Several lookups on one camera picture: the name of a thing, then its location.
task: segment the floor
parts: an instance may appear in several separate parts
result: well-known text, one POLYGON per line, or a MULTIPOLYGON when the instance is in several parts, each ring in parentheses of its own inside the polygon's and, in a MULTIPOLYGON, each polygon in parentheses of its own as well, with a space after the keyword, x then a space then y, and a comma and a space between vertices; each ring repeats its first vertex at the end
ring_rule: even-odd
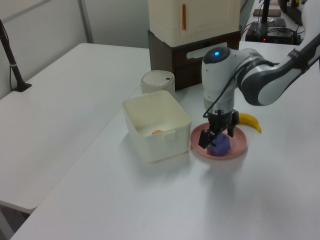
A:
POLYGON ((0 205, 0 240, 9 240, 30 215, 0 205))

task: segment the cream cabinet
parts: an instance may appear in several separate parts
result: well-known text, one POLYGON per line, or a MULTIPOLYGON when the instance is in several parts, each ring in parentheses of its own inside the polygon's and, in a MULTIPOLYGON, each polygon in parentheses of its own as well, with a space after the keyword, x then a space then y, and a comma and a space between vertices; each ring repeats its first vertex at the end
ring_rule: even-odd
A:
POLYGON ((150 31, 170 47, 236 32, 240 0, 148 0, 150 31))

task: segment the black cable clamp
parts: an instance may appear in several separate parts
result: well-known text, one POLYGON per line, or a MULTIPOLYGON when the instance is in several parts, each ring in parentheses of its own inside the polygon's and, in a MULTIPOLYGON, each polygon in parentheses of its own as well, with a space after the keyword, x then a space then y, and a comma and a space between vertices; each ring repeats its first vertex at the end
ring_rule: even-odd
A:
POLYGON ((308 64, 308 60, 304 57, 300 51, 293 49, 289 54, 288 57, 292 59, 294 62, 294 67, 296 69, 301 69, 302 74, 309 70, 310 66, 308 64))

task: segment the pink plate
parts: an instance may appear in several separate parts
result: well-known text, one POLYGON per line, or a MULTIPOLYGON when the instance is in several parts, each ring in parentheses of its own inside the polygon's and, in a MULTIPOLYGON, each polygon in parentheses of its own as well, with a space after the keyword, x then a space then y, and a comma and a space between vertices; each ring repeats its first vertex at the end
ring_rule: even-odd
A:
POLYGON ((227 160, 227 159, 232 159, 237 156, 239 156, 247 146, 247 137, 245 133, 238 127, 235 127, 234 129, 234 134, 233 137, 228 136, 227 130, 223 132, 227 137, 230 139, 230 145, 231 149, 229 152, 224 155, 224 156, 213 156, 210 154, 207 154, 207 149, 203 149, 198 145, 199 143, 199 138, 200 138, 200 133, 203 129, 208 129, 209 128, 209 123, 203 123, 199 126, 197 126, 193 131, 191 132, 190 136, 190 143, 191 146, 202 156, 209 158, 209 159, 216 159, 216 160, 227 160))

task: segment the orange handle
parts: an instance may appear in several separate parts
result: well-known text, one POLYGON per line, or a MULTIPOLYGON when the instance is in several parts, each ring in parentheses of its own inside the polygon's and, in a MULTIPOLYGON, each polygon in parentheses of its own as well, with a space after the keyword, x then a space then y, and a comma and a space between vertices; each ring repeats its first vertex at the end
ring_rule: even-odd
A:
POLYGON ((182 4, 182 29, 186 30, 186 4, 182 4))

